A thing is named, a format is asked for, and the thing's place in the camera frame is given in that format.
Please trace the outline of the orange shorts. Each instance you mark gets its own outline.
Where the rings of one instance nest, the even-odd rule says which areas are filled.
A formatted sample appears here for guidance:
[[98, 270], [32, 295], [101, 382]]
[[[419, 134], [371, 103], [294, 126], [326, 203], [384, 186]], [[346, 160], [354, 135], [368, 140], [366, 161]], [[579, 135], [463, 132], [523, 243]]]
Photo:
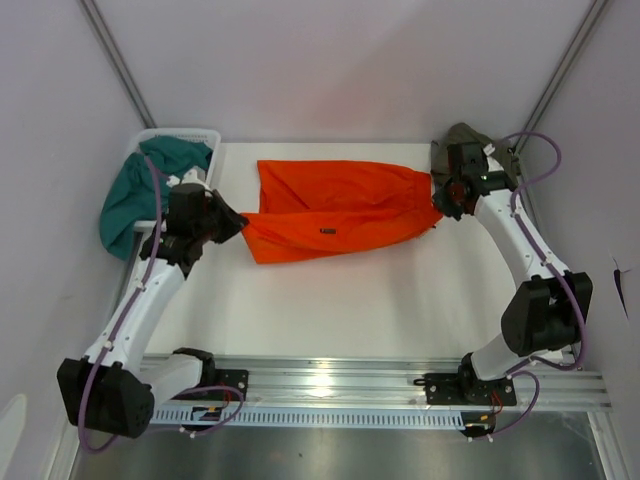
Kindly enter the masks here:
[[384, 248], [431, 230], [443, 215], [429, 174], [353, 160], [260, 160], [260, 202], [242, 234], [258, 264]]

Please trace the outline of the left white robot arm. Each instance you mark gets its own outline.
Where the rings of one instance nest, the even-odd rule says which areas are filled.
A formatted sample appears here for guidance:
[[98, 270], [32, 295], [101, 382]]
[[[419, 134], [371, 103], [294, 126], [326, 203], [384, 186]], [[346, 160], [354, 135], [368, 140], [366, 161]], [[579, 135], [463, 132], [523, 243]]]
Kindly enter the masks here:
[[200, 181], [170, 188], [168, 210], [140, 250], [131, 288], [84, 355], [64, 359], [57, 371], [68, 420], [81, 438], [93, 430], [135, 439], [147, 430], [156, 407], [181, 396], [204, 400], [225, 389], [214, 356], [206, 351], [182, 347], [152, 369], [141, 364], [159, 320], [205, 244], [222, 244], [247, 224]]

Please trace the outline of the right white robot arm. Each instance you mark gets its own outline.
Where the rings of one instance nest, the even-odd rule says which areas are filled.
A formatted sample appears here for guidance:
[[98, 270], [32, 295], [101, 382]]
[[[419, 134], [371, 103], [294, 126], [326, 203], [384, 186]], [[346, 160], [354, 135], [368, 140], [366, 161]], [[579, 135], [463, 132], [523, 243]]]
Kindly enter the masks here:
[[500, 319], [499, 334], [463, 357], [456, 374], [458, 395], [468, 403], [489, 396], [493, 383], [511, 379], [540, 362], [559, 371], [581, 366], [548, 359], [550, 352], [586, 346], [586, 320], [593, 293], [588, 274], [575, 273], [555, 255], [527, 215], [522, 189], [494, 159], [495, 147], [479, 142], [447, 148], [448, 177], [432, 197], [455, 220], [469, 215], [489, 233], [505, 260], [516, 291]]

